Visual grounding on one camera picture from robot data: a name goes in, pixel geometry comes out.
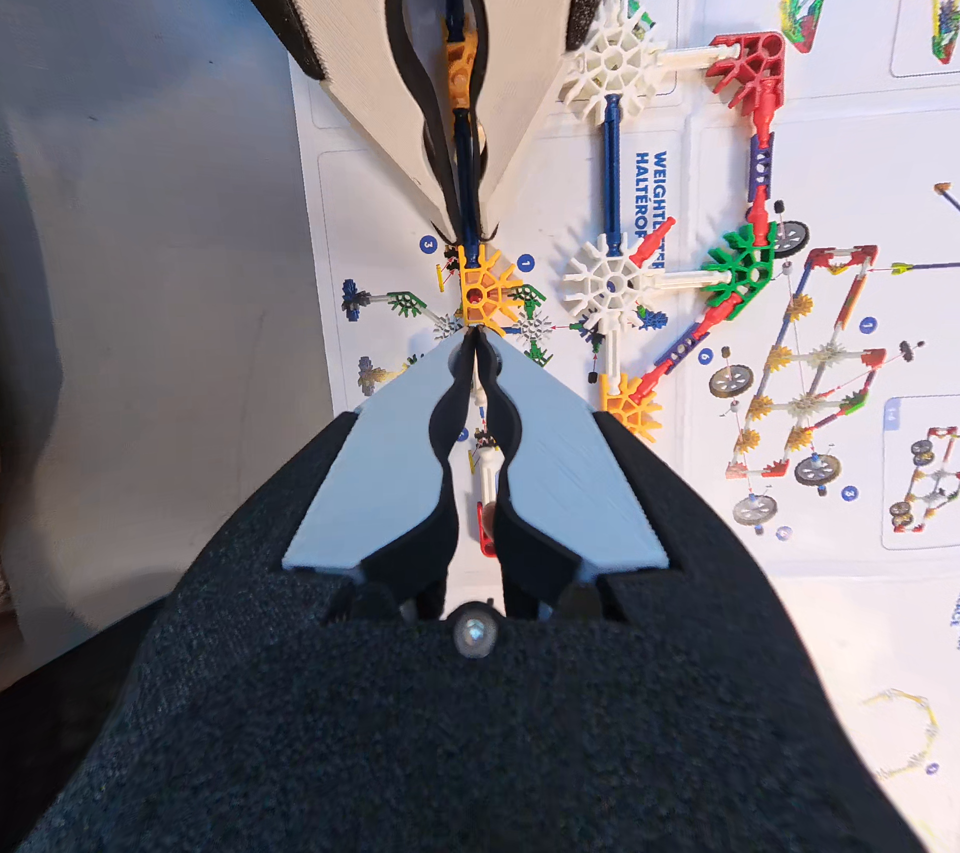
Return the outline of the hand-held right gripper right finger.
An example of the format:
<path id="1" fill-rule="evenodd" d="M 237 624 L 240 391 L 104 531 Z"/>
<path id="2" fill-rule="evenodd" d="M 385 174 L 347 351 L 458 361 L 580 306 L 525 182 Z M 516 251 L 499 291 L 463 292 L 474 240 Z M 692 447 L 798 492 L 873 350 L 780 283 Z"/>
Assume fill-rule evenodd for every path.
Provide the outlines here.
<path id="1" fill-rule="evenodd" d="M 504 341 L 477 334 L 486 424 L 503 454 L 493 518 L 507 611 L 570 585 L 666 570 L 668 553 L 593 408 Z"/>

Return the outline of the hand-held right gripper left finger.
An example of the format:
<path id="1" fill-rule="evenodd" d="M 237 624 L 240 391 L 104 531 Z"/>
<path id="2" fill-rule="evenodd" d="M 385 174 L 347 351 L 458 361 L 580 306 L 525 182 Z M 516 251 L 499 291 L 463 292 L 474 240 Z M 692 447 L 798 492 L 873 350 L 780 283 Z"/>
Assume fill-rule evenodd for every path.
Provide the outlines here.
<path id="1" fill-rule="evenodd" d="M 446 579 L 459 536 L 450 454 L 469 413 L 474 350 L 471 333 L 451 336 L 345 418 L 283 569 L 378 583 L 399 605 Z"/>

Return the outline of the colourful rod connector toy model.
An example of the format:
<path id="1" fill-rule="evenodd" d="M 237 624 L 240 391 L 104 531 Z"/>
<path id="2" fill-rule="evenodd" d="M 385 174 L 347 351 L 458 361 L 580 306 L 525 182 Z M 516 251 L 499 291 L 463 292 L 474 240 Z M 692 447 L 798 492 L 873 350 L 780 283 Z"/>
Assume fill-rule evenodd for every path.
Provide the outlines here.
<path id="1" fill-rule="evenodd" d="M 655 23 L 641 0 L 602 0 L 586 39 L 561 86 L 566 106 L 583 102 L 578 114 L 584 122 L 601 127 L 604 144 L 603 231 L 594 242 L 585 242 L 573 256 L 561 276 L 562 302 L 576 329 L 590 342 L 594 368 L 589 374 L 592 384 L 598 383 L 600 412 L 609 414 L 629 433 L 652 441 L 652 432 L 662 425 L 652 414 L 661 408 L 656 404 L 655 388 L 690 354 L 721 322 L 735 319 L 762 292 L 773 277 L 773 264 L 803 249 L 809 233 L 803 223 L 789 221 L 786 226 L 801 227 L 800 240 L 790 245 L 782 241 L 780 224 L 767 210 L 771 195 L 771 160 L 774 134 L 771 125 L 784 101 L 783 67 L 785 38 L 778 32 L 717 36 L 706 46 L 667 48 L 652 39 Z M 667 273 L 662 262 L 662 247 L 667 234 L 676 225 L 667 216 L 661 203 L 666 199 L 666 154 L 635 155 L 636 225 L 631 237 L 624 232 L 621 214 L 620 187 L 623 182 L 620 133 L 624 118 L 639 115 L 657 95 L 667 74 L 703 72 L 706 78 L 719 79 L 718 89 L 730 82 L 739 84 L 732 107 L 742 107 L 751 126 L 748 208 L 745 223 L 724 236 L 724 246 L 709 251 L 709 261 L 697 271 Z M 531 362 L 545 367 L 550 356 L 542 349 L 543 319 L 538 312 L 543 295 L 533 286 L 514 282 L 511 264 L 505 272 L 492 270 L 498 256 L 487 257 L 484 243 L 475 249 L 455 248 L 457 270 L 461 279 L 461 319 L 467 325 L 481 325 L 499 336 L 522 336 L 529 349 L 524 353 Z M 707 291 L 701 315 L 658 358 L 642 377 L 630 379 L 621 369 L 620 352 L 630 329 L 656 330 L 666 325 L 664 313 L 649 308 L 644 297 L 672 291 Z M 471 470 L 479 470 L 482 497 L 477 503 L 479 541 L 485 557 L 498 558 L 494 512 L 502 493 L 498 483 L 509 475 L 502 472 L 506 459 L 498 453 L 498 441 L 487 424 L 487 395 L 474 374 L 474 403 L 481 416 L 481 427 L 475 431 L 475 450 Z M 638 505 L 627 503 L 629 492 L 625 478 L 615 478 L 613 467 L 598 452 L 586 463 L 589 471 L 579 475 L 580 458 L 588 442 L 584 432 L 586 420 L 581 416 L 570 427 L 569 442 L 554 452 L 571 454 L 573 479 L 590 483 L 603 481 L 600 499 L 574 501 L 572 506 L 550 499 L 523 499 L 522 492 L 541 496 L 547 480 L 558 479 L 561 467 L 567 469 L 570 458 L 557 460 L 554 476 L 539 468 L 546 466 L 545 453 L 533 445 L 518 448 L 510 460 L 517 471 L 516 483 L 529 488 L 510 492 L 511 508 L 518 521 L 529 527 L 538 525 L 541 533 L 560 547 L 576 553 L 584 566 L 604 571 L 627 571 L 635 568 L 666 568 L 666 552 Z M 590 507 L 603 506 L 603 517 L 593 519 Z M 573 507 L 587 507 L 586 519 L 574 519 Z M 557 523 L 573 520 L 572 533 L 586 533 L 586 540 L 576 544 L 568 536 L 562 539 Z"/>

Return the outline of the toy building instruction sheet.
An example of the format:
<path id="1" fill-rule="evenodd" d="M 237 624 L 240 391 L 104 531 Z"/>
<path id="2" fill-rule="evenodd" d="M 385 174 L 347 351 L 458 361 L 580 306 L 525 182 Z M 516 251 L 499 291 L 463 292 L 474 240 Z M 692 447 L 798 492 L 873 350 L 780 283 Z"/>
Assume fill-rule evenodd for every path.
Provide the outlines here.
<path id="1" fill-rule="evenodd" d="M 785 42 L 766 208 L 806 245 L 752 305 L 688 347 L 643 412 L 653 452 L 710 503 L 798 618 L 874 775 L 937 848 L 958 844 L 958 0 L 625 0 L 664 52 L 740 28 Z M 450 331 L 459 283 L 436 231 L 318 81 L 295 75 L 335 414 Z M 748 207 L 748 120 L 702 71 L 671 70 L 625 121 L 620 219 L 646 267 L 712 262 Z M 498 271 L 539 291 L 520 352 L 599 406 L 565 267 L 601 247 L 602 134 L 560 100 L 517 157 Z M 347 318 L 341 281 L 409 291 Z"/>

